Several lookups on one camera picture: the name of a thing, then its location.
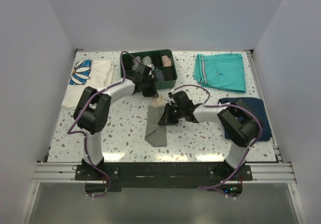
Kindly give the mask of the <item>grey cream underwear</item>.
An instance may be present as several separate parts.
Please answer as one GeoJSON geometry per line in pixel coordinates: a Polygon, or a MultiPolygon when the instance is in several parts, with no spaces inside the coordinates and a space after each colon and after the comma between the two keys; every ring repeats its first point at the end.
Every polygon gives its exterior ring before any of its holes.
{"type": "Polygon", "coordinates": [[[158,125],[158,122],[161,120],[164,113],[165,104],[166,101],[162,95],[151,98],[149,101],[144,140],[152,147],[167,146],[166,126],[158,125]]]}

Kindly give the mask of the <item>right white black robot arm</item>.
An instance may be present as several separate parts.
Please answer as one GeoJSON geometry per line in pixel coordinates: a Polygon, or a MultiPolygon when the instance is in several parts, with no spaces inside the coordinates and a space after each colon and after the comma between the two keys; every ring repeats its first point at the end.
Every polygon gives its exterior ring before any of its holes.
{"type": "Polygon", "coordinates": [[[232,144],[225,161],[217,170],[224,170],[224,176],[229,180],[241,175],[240,167],[263,132],[259,117],[242,100],[217,105],[193,104],[190,100],[183,103],[172,101],[166,104],[158,125],[176,125],[180,119],[191,123],[220,123],[223,126],[232,144]]]}

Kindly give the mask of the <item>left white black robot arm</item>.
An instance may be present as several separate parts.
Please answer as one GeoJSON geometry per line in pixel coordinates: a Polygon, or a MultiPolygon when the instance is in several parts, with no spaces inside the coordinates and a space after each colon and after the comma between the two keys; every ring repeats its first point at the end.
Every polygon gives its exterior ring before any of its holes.
{"type": "Polygon", "coordinates": [[[141,93],[144,97],[158,97],[153,71],[134,71],[118,82],[101,89],[86,87],[75,108],[74,123],[68,134],[84,136],[84,157],[87,164],[86,174],[93,180],[104,174],[101,165],[104,157],[101,150],[101,132],[107,124],[110,107],[116,101],[141,93]]]}

